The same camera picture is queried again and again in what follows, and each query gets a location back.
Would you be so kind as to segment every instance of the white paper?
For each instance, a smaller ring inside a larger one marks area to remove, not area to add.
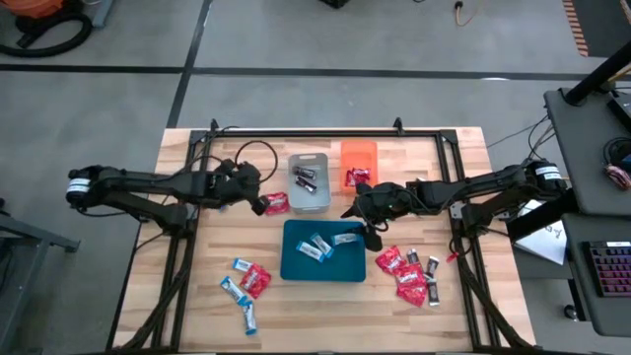
[[[522,208],[518,215],[524,216],[540,205],[540,202],[531,200],[526,204],[526,206],[524,206],[524,208]],[[561,221],[555,222],[545,228],[541,228],[540,230],[516,241],[515,243],[515,245],[520,249],[558,263],[559,265],[563,265],[566,244],[567,236],[565,235],[565,229],[563,228],[563,222]]]

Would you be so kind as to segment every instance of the keyboard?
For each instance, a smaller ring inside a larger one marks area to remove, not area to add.
[[[596,290],[601,297],[631,297],[631,243],[586,242]]]

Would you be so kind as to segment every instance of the orange tray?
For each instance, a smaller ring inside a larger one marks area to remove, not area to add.
[[[377,143],[367,140],[342,141],[339,166],[340,190],[344,194],[355,194],[355,186],[345,186],[346,172],[356,169],[370,169],[370,186],[379,183],[377,171]]]

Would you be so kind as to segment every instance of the vacuum hose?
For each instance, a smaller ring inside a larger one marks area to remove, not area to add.
[[[71,39],[48,48],[28,49],[28,47],[45,34],[46,31],[69,21],[79,21],[82,23],[81,30]],[[54,56],[78,47],[85,42],[92,33],[92,20],[80,12],[60,11],[58,14],[41,20],[23,20],[22,18],[18,18],[17,26],[20,31],[25,33],[17,43],[21,48],[13,48],[0,44],[0,53],[21,58],[44,58]]]

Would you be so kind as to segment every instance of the headphones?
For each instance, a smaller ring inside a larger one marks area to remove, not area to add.
[[[602,147],[604,173],[623,190],[631,189],[631,138],[613,138]]]

